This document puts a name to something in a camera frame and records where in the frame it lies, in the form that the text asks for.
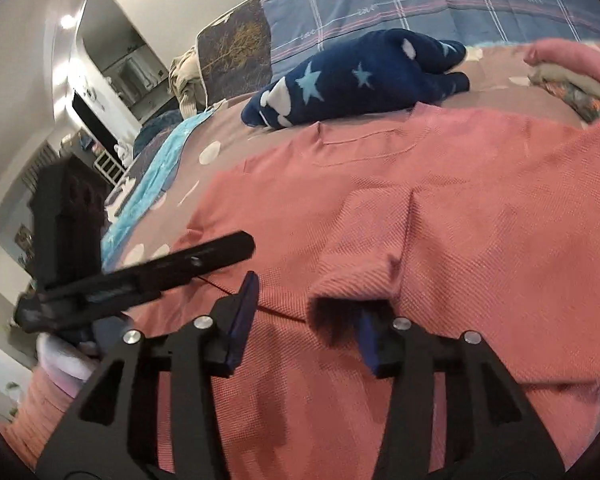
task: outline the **navy blue plush pillow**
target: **navy blue plush pillow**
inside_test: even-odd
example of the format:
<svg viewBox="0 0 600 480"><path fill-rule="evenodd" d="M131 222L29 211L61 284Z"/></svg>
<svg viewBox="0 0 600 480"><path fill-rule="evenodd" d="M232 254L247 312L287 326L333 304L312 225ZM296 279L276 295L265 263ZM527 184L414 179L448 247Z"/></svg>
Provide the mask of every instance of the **navy blue plush pillow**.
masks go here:
<svg viewBox="0 0 600 480"><path fill-rule="evenodd" d="M247 126L286 128L437 103L469 89L445 74L463 59L462 43L392 28L368 32L305 60L255 95L242 111Z"/></svg>

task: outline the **star pattern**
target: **star pattern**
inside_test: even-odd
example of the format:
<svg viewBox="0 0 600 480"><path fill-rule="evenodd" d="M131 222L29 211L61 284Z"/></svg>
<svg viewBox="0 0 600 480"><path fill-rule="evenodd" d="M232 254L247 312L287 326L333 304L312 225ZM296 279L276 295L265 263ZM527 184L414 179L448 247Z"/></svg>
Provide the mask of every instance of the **star pattern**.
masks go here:
<svg viewBox="0 0 600 480"><path fill-rule="evenodd" d="M318 89L315 87L315 84L318 81L321 73L321 70L312 72L311 63L309 63L304 70L304 76L296 79L296 84L302 89L302 100L304 100L305 105L309 104L309 99L312 97L320 99L320 101L324 102L320 92L318 92Z"/></svg>
<svg viewBox="0 0 600 480"><path fill-rule="evenodd" d="M449 55L450 50L453 50L456 54L458 53L453 45L446 44L443 41L439 41L438 43L442 45L442 50L444 51L445 57Z"/></svg>
<svg viewBox="0 0 600 480"><path fill-rule="evenodd" d="M362 70L362 62L358 63L358 69L352 70L351 73L356 76L356 79L358 80L358 88L368 86L372 90L374 89L369 82L369 77L372 75L372 73Z"/></svg>

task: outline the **pink garment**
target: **pink garment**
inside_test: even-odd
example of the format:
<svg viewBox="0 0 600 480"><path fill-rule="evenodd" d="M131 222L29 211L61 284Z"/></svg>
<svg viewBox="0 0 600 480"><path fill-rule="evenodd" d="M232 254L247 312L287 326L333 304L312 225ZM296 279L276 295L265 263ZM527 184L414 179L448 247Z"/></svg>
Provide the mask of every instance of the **pink garment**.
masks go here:
<svg viewBox="0 0 600 480"><path fill-rule="evenodd" d="M566 464L588 445L600 408L600 122L582 131L419 105L410 118L314 124L219 175L173 250L239 229L254 257L208 276L232 291L247 270L262 281L243 366L214 380L233 478L371 476L390 383L350 338L327 344L347 317L316 308L321 296L390 298L431 332L478 330ZM220 295L194 281L132 315L167 333ZM168 434L162 420L166 469Z"/></svg>
<svg viewBox="0 0 600 480"><path fill-rule="evenodd" d="M525 62L531 66L555 63L600 81L600 52L583 43L551 38L529 46Z"/></svg>

